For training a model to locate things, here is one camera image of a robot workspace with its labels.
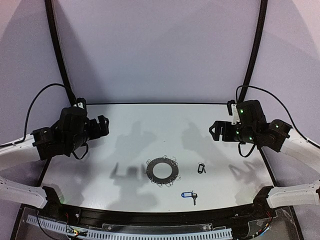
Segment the metal ring disc with keyrings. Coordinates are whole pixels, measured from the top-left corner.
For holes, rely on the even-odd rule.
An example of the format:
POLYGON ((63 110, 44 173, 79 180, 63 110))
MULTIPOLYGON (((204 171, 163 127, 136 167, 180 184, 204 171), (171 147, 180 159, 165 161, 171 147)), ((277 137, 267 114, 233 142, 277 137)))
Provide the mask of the metal ring disc with keyrings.
POLYGON ((146 176, 152 184, 162 188, 172 187, 173 184, 181 180, 179 165, 174 156, 161 156, 146 161, 146 176))

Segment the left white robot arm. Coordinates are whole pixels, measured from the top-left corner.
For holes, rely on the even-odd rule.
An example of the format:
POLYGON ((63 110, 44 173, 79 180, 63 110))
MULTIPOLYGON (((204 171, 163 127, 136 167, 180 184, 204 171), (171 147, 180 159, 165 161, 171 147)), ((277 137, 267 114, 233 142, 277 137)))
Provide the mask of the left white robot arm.
MULTIPOLYGON (((51 127, 32 131, 23 138, 9 142, 0 148, 0 169, 6 170, 24 163, 49 160, 56 156, 74 156, 80 147, 88 148, 88 141, 109 134, 109 119, 99 115, 87 117, 81 107, 63 108, 59 120, 51 127)), ((1 200, 21 203, 38 209, 59 207, 61 202, 54 188, 29 186, 0 179, 1 200)))

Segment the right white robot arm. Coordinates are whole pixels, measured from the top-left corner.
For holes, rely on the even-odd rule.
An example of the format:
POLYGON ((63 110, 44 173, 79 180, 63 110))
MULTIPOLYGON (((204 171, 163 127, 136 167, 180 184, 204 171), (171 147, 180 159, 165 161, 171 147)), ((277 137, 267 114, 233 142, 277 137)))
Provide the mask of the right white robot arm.
MULTIPOLYGON (((228 112, 232 121, 216 120, 209 128, 214 141, 251 144, 258 149, 267 147, 290 156, 315 171, 320 170, 320 149, 316 143, 303 138, 298 130, 283 120, 267 122, 258 100, 239 104, 230 101, 228 112)), ((253 199, 256 213, 265 213, 286 206, 319 205, 320 182, 287 187, 264 186, 253 199)))

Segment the blue tag key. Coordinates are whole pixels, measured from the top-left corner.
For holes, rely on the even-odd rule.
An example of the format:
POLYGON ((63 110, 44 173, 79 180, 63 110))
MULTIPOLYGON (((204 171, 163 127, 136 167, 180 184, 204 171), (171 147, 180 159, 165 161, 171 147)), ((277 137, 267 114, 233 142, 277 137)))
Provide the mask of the blue tag key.
POLYGON ((194 191, 186 191, 181 193, 182 198, 191 198, 193 200, 193 205, 195 206, 197 204, 197 198, 198 194, 194 191))

